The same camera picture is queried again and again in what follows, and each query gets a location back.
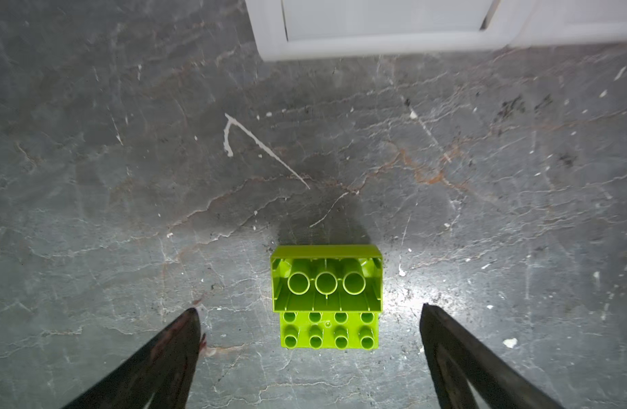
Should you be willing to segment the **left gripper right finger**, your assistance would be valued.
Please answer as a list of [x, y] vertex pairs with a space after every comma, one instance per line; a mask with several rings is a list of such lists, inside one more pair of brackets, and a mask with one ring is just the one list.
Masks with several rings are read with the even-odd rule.
[[424, 304], [419, 328], [442, 408], [478, 407], [474, 391], [491, 408], [561, 407], [441, 307]]

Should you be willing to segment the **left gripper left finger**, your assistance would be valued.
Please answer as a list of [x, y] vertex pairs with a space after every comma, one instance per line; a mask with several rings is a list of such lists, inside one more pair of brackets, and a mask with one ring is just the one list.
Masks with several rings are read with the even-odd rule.
[[184, 408], [203, 338], [189, 308], [67, 408]]

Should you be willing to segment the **green studded brick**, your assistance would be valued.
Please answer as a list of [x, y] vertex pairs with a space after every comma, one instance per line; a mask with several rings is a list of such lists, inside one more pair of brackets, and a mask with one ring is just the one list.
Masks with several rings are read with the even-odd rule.
[[373, 312], [279, 313], [280, 341], [286, 349], [379, 347], [379, 315]]

